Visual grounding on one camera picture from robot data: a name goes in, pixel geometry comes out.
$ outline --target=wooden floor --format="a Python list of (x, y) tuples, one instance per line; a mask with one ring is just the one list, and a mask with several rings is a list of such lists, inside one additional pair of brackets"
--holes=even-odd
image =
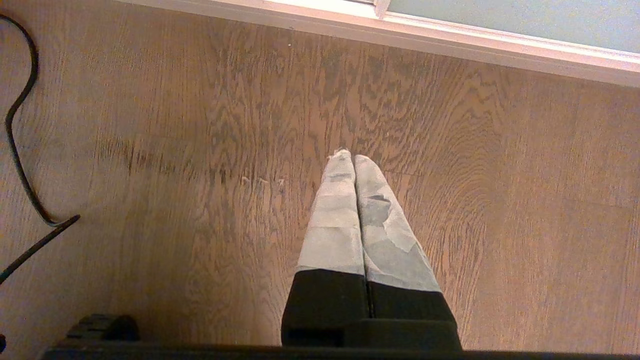
[[(277, 344), (327, 155), (387, 172), (471, 349), (640, 353), (640, 89), (109, 0), (3, 0), (29, 178), (82, 219), (0, 290), (3, 359), (90, 313)], [(0, 112), (28, 76), (0, 24)], [(0, 266), (48, 232), (2, 135)]]

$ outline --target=hardwood floor plank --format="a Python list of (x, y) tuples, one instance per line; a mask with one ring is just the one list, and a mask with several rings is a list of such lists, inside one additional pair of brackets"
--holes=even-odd
[(614, 322), (612, 351), (616, 353), (640, 354), (640, 204), (634, 208), (631, 226), (622, 260), (624, 272), (621, 279), (620, 302)]
[[(585, 297), (588, 293), (582, 292), (574, 281), (587, 270), (563, 268), (563, 262), (583, 266), (592, 261), (603, 267), (611, 266), (615, 279), (619, 275), (616, 267), (620, 253), (596, 261), (589, 252), (580, 252), (578, 240), (573, 239), (585, 236), (596, 247), (620, 249), (628, 219), (625, 209), (596, 205), (592, 209), (592, 205), (582, 202), (571, 207), (567, 203), (573, 202), (563, 200), (567, 161), (574, 154), (579, 99), (579, 83), (537, 74), (529, 75), (525, 83), (521, 105), (515, 112), (519, 116), (506, 139), (506, 165), (497, 187), (504, 202), (495, 208), (499, 216), (490, 222), (488, 237), (493, 241), (482, 260), (483, 276), (477, 284), (474, 302), (477, 311), (470, 319), (471, 328), (477, 330), (470, 332), (473, 334), (468, 339), (470, 346), (513, 349), (518, 344), (519, 350), (611, 351), (605, 341), (611, 335), (611, 314), (606, 311), (592, 314), (588, 306), (572, 305), (576, 294)], [(607, 215), (606, 220), (598, 218), (600, 215)], [(608, 245), (598, 243), (605, 241), (598, 236), (607, 233)], [(566, 258), (569, 249), (575, 249), (575, 260)], [(604, 285), (597, 282), (593, 286)], [(590, 306), (604, 303), (611, 307), (617, 298), (610, 295), (588, 297), (586, 301)], [(566, 321), (557, 317), (562, 312), (561, 306), (574, 306), (564, 310)], [(598, 327), (601, 341), (568, 341), (568, 338), (593, 339), (593, 325), (578, 329), (565, 326), (565, 322), (580, 323), (592, 315), (604, 328)], [(489, 331), (479, 332), (487, 326)], [(550, 332), (555, 338), (537, 335)]]
[(194, 147), (138, 135), (132, 154), (124, 221), (109, 251), (117, 284), (109, 309), (135, 316), (145, 338), (180, 339), (194, 241), (192, 204), (199, 197)]
[(547, 332), (554, 351), (612, 352), (630, 211), (566, 200), (556, 274), (548, 284)]
[[(295, 35), (288, 29), (268, 31), (266, 43), (272, 46), (262, 75), (262, 122), (273, 137), (263, 137), (261, 147), (278, 162), (270, 167), (286, 171), (280, 177), (299, 177), (302, 171), (320, 179), (327, 155), (340, 146), (348, 42)], [(312, 200), (315, 192), (309, 195)]]
[(360, 111), (361, 66), (362, 58), (370, 47), (360, 42), (349, 42), (348, 47), (349, 51), (344, 62), (345, 94), (342, 113), (344, 120), (340, 129), (340, 146), (351, 149), (352, 153), (357, 153), (355, 138), (362, 116)]
[(565, 196), (632, 208), (640, 177), (640, 91), (614, 89), (618, 90), (594, 83), (583, 86), (572, 151), (563, 169)]
[(495, 151), (482, 140), (479, 145), (461, 142), (468, 137), (459, 131), (499, 144), (496, 132), (514, 101), (509, 83), (501, 81), (505, 73), (485, 64), (386, 47), (371, 46), (364, 54), (357, 152), (385, 170), (424, 175), (454, 166), (460, 158), (451, 155), (451, 147)]

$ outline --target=black cable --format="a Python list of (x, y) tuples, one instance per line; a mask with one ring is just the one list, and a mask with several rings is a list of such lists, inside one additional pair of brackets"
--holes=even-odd
[(24, 38), (27, 40), (27, 45), (29, 46), (29, 53), (31, 55), (31, 74), (29, 75), (29, 79), (27, 80), (26, 85), (24, 85), (24, 89), (18, 96), (18, 98), (13, 102), (11, 108), (6, 114), (6, 118), (4, 120), (4, 128), (6, 129), (7, 139), (9, 141), (9, 146), (11, 148), (11, 155), (13, 164), (15, 165), (15, 169), (18, 172), (18, 177), (20, 178), (20, 182), (22, 183), (22, 187), (24, 191), (27, 193), (27, 197), (29, 197), (29, 201), (31, 205), (36, 209), (38, 215), (42, 218), (42, 220), (49, 226), (55, 227), (53, 231), (51, 231), (47, 236), (42, 238), (40, 241), (35, 243), (29, 250), (25, 251), (22, 255), (20, 255), (8, 268), (0, 273), (0, 285), (11, 275), (18, 267), (20, 267), (27, 259), (29, 259), (36, 251), (40, 250), (44, 245), (47, 245), (51, 240), (53, 240), (57, 235), (62, 233), (66, 228), (71, 226), (74, 222), (78, 221), (80, 215), (76, 215), (67, 221), (64, 222), (55, 222), (51, 219), (47, 211), (42, 206), (42, 203), (38, 199), (38, 196), (33, 191), (33, 188), (29, 184), (27, 180), (27, 176), (24, 173), (24, 169), (22, 167), (22, 163), (20, 162), (20, 157), (18, 156), (18, 148), (15, 145), (15, 140), (13, 138), (13, 117), (15, 116), (16, 111), (20, 108), (20, 105), (24, 102), (27, 95), (33, 88), (33, 85), (38, 78), (38, 50), (36, 49), (36, 45), (31, 38), (31, 35), (27, 32), (22, 25), (20, 25), (17, 21), (13, 20), (9, 16), (0, 14), (0, 19), (8, 21), (13, 24), (16, 28), (20, 30)]

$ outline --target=white baseboard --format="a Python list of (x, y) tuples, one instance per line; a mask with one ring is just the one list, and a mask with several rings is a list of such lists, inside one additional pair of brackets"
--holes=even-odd
[(640, 87), (640, 54), (386, 13), (345, 0), (119, 0)]

